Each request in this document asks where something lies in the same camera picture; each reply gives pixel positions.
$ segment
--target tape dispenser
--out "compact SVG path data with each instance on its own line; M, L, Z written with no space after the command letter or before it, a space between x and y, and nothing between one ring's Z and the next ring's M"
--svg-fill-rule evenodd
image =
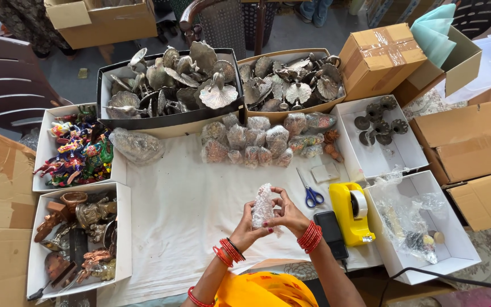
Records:
M360 185L354 182L330 184L329 195L347 246L372 242L374 233L367 223L367 200Z

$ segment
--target yellow sari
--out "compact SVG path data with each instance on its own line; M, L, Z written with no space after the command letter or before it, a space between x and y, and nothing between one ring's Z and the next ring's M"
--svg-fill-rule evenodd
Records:
M227 273L215 307L317 307L308 287L289 274L257 272L236 276Z

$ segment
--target person's leg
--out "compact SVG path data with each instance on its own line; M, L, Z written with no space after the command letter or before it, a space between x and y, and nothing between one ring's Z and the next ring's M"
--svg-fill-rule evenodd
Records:
M316 1L304 1L301 5L295 6L295 14L304 22L309 23L312 21L312 16L315 12Z
M333 0L317 0L317 10L312 17L312 21L317 28L321 28L327 19L327 11Z

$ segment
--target white box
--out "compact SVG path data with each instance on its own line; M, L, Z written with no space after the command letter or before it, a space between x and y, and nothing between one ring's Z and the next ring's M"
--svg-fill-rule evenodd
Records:
M337 116L337 130L341 135L337 139L338 148L344 157L344 165L350 179L355 182L389 174L396 165L408 169L418 169L428 165L426 156L410 128L405 134L394 134L393 141L389 145L375 142L372 146L365 146L359 141L359 134L362 131L353 121L358 116L366 115L365 109L369 104L379 101L380 97L373 97L344 102L334 106L331 111L332 115ZM391 124L396 119L407 122L399 106L384 112L385 122Z
M374 205L376 200L381 197L380 193L382 192L380 190L373 190L375 186L364 189L368 204L367 217L369 228L376 235L374 242L389 276L393 276L407 267L419 268L439 274L450 274L481 261L469 236L463 229L446 197L443 195L431 171L421 171L416 174L403 176L403 181L397 185L397 188L399 193L406 197L414 197L425 193L436 193L441 199L444 199L447 210L445 217L441 217L440 214L437 217L430 211L422 210L420 212L421 216L426 220L430 231L442 232L445 236L444 244L435 244L435 254L439 260L436 264L431 264L413 255L396 251L392 242L384 236L381 216ZM399 276L397 280L415 285L434 278L436 276L407 271Z
M39 243L33 241L33 238L37 234L35 228L37 228L42 222L44 222L45 215L50 214L46 209L49 202L62 203L60 196L65 193L73 191L82 191L86 193L103 193L109 191L117 191L117 218L118 218L118 236L117 236L117 267L115 272L115 278L109 281L100 281L99 278L89 277L83 281L80 285L73 285L71 288L63 291L61 287L52 288L48 286L43 291L43 298L53 298L57 296L64 296L79 292L84 292L112 283L116 283L127 277L132 276L132 195L130 194L130 188L119 184L117 182L108 182L97 185L84 185L77 186L67 190L58 190L52 193L41 195L39 197L39 204L37 205L36 218L34 220L34 229L32 233L31 245L30 245L30 259L28 261L28 285L26 296L30 296L36 293L37 290L43 288L49 282L49 276L45 272L45 258L50 253L50 250L45 248ZM47 236L47 239L54 238L56 230L59 225L54 227L51 234ZM101 243L92 244L88 243L88 250L92 251L95 248L103 247Z
M66 107L47 109L43 116L43 123L41 124L41 130L39 132L39 143L37 144L37 154L36 154L36 164L34 169L38 169L45 161L52 158L58 154L58 144L56 143L56 138L52 137L49 132L51 129L52 122L57 122L54 120L55 117L78 114L78 106L86 105L96 108L96 103L85 103L85 104L75 104L68 105ZM101 182L119 182L126 185L126 158L115 148L113 148L113 162L111 165L111 177L104 181L95 182L89 185L99 184ZM46 183L51 179L50 174L46 174L43 178L39 177L39 173L33 175L33 192L48 193L57 190L67 190L67 188L56 188L55 186L48 186Z

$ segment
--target cardboard box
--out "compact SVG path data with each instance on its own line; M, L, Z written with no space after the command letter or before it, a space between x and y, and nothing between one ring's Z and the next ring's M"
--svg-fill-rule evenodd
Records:
M37 193L31 191L36 152L0 135L0 306L26 302L26 263Z
M45 110L45 115L43 116L43 123L41 124L41 130L39 133L39 143L37 145L37 158L34 169L38 169L45 161L52 158L58 154L58 147L60 144L56 143L56 138L52 137L49 129L54 127L52 122L55 122L55 117L78 114L78 106L86 105L91 107L96 107L96 103L85 103L85 104L75 104L68 105L66 107L59 107L54 109ZM119 182L121 184L126 184L126 158L115 148L113 148L113 162L111 164L111 177L104 181L95 182L88 185L99 184L100 182ZM55 190L67 190L67 188L56 188L53 185L46 185L46 183L51 179L50 174L46 174L43 178L40 176L40 172L33 176L33 192L48 193Z
M437 8L442 0L367 0L367 23L370 28L385 27L414 21Z
M407 24L351 33L339 57L344 101L389 94L427 60Z
M491 174L491 102L419 116L410 127L440 185Z
M215 53L217 54L218 59L224 59L232 63L236 71L236 91L238 91L238 98L226 107L216 110L204 108L181 114L145 119L109 119L109 115L107 115L105 108L102 107L107 107L107 103L109 100L111 100L111 84L114 82L111 75L116 75L119 78L135 78L135 74L126 66L129 61L125 61L102 67L98 71L99 121L110 129L120 127L128 130L145 132L159 139L167 139L202 132L202 127L204 125L214 121L219 121L228 113L239 111L239 109L243 108L243 91L234 52L232 49L228 48L215 48ZM181 56L188 54L188 50L180 51ZM147 61L147 66L154 65L155 59L161 57L162 55L163 54L160 53L157 55L146 56L145 60ZM241 122L244 122L243 117L243 114L238 117Z
M452 26L448 39L456 42L456 46L441 68L426 61L391 92L401 107L423 96L445 78L445 93L448 96L478 76L482 49Z
M306 58L308 54L313 53L316 59L321 59L323 57L331 55L329 51L325 48L310 48L310 49L295 49L295 50L284 50L284 51L278 51L278 52L272 52L272 53L267 53L264 55L259 55L259 56L254 56L250 57L247 59L242 59L238 61L238 67L242 67L243 65L249 64L253 65L256 63L256 61L263 57L269 57L270 59L273 60L278 60L281 61L282 63L288 63L290 61L293 61L294 59L301 59L301 58ZM296 110L296 111L287 111L287 112L255 112L255 111L249 111L247 106L244 104L244 109L245 109L245 117L249 118L252 116L266 116L270 119L271 124L277 124L277 123L283 123L283 120L289 115L290 113L295 113L295 112L302 112L302 113L313 113L313 112L321 112L321 113L327 113L331 111L331 109L337 104L342 101L344 101L344 98L346 97L346 93L344 93L344 97L340 97L338 99L335 99L330 102L325 102L319 105L316 105L315 107L311 108L305 108L302 110Z
M446 191L474 231L491 228L491 175Z
M382 174L389 174L396 165L408 169L418 169L428 165L422 148L410 129L405 134L394 134L393 141L385 146L378 142L372 146L365 146L359 141L359 134L362 131L357 129L353 121L356 117L365 115L367 105L379 101L380 97L373 97L340 103L331 111L332 115L337 116L337 130L340 133L337 145L352 181L373 179ZM406 121L401 108L384 112L385 122L391 123L396 119Z
M438 259L436 264L431 264L425 260L420 260L417 257L398 251L398 248L393 246L393 243L384 235L382 226L384 223L382 220L383 217L376 209L375 203L385 196L385 191L376 189L375 187L376 185L364 189L368 205L367 217L369 228L376 235L374 242L389 276L393 276L407 267L421 268L422 270L439 274L450 274L481 261L469 236L467 236L467 233L461 226L460 221L430 171L421 171L416 174L403 176L403 181L397 185L397 191L406 197L434 193L440 200L444 200L444 210L446 210L444 214L433 213L431 210L420 211L420 215L426 220L428 230L442 232L445 235L445 242L435 245L435 254ZM397 277L397 280L415 285L435 278L436 276L407 271Z
M108 8L96 0L45 0L45 7L73 49L157 36L152 0Z
M132 194L130 188L116 183L110 182L105 184L98 184L93 186L78 186L65 191L51 192L39 197L39 204L37 205L37 212L35 214L34 225L37 227L44 222L45 215L50 214L46 206L49 202L61 203L60 196L67 192L82 191L88 194L106 193L109 191L117 192L117 266L115 271L115 278L109 281L100 281L99 278L89 277L83 281L80 285L74 284L70 288L63 290L61 287L52 288L47 287L43 292L43 299L54 298L57 296L65 296L69 294L85 292L99 287L112 285L118 281L121 281L127 277L132 276ZM47 236L47 239L54 238L54 235L58 229L58 226L54 227L51 234ZM37 234L33 231L30 237L30 259L28 261L28 286L27 296L36 293L37 290L43 288L49 281L49 276L45 272L45 258L51 252L48 248L42 246L39 243L33 241L33 238ZM88 250L92 251L96 248L103 247L102 243L88 243Z

